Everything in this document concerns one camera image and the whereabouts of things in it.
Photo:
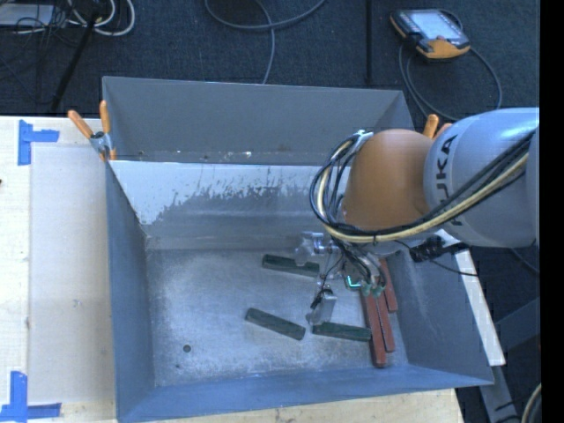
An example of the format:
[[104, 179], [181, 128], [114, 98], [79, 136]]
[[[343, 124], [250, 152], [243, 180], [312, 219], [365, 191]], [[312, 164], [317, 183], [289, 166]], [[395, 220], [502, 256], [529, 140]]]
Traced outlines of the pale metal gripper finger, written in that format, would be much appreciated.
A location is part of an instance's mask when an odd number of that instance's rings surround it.
[[330, 286], [322, 286], [310, 305], [310, 312], [307, 314], [308, 323], [321, 324], [329, 322], [337, 300], [338, 298]]
[[295, 262], [303, 266], [311, 257], [325, 255], [326, 250], [324, 233], [303, 232], [301, 243], [295, 250]]

